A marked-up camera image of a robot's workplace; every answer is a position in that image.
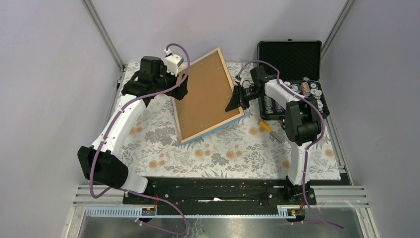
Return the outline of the yellow handled screwdriver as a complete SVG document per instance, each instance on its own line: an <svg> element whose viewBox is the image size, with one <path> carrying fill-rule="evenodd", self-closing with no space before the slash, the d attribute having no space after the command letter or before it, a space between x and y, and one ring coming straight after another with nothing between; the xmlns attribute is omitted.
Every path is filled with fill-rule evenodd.
<svg viewBox="0 0 420 238"><path fill-rule="evenodd" d="M260 121L260 125L270 134L272 135L279 143L283 143L280 136L277 132L273 131L264 121Z"/></svg>

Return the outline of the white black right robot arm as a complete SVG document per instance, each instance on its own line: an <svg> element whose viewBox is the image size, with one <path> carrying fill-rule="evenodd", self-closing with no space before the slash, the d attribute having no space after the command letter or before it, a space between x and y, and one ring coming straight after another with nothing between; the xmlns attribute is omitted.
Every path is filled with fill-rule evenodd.
<svg viewBox="0 0 420 238"><path fill-rule="evenodd" d="M287 174L284 198L297 204L310 190L308 164L311 148L324 136L325 125L314 97L304 97L294 92L279 78L269 75L263 66L251 69L251 80L238 74L239 85L234 87L228 108L248 108L250 101L268 96L285 110L283 127L291 142L291 168Z"/></svg>

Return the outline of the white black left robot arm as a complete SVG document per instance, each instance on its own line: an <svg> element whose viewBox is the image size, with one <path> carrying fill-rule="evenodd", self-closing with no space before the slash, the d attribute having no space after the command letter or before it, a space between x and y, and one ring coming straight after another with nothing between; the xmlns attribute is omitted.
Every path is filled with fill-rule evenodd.
<svg viewBox="0 0 420 238"><path fill-rule="evenodd" d="M181 64L180 68L176 68L180 70L181 75L179 77L182 77L182 73L187 73L187 69L190 69L190 77L192 77L194 67L198 69L198 66L202 66L205 64L205 61L207 62L212 56L215 56L217 57L216 61L220 61L220 70L226 72L227 82L233 89L226 63L223 56L219 53L218 51L211 52L211 54L197 59L188 66L187 63ZM163 94L163 92L140 96L140 98L130 94L123 96L123 89L128 90L129 84L130 87L134 88L132 85L138 82L140 76L141 63L129 63L130 65L134 67L130 67L131 69L125 72L120 87L121 95L117 101L117 106L115 106L114 114L92 145L90 147L82 146L77 155L83 173L85 173L85 177L88 180L89 193L93 198L99 198L110 189L117 189L125 193L132 193L139 202L147 204L152 201L154 196L153 189L147 186L147 178L139 176L135 172L130 172L118 156L121 155L121 150L129 131L140 114L146 109L143 99L153 97L156 94ZM105 185L104 191L95 194L94 183Z"/></svg>

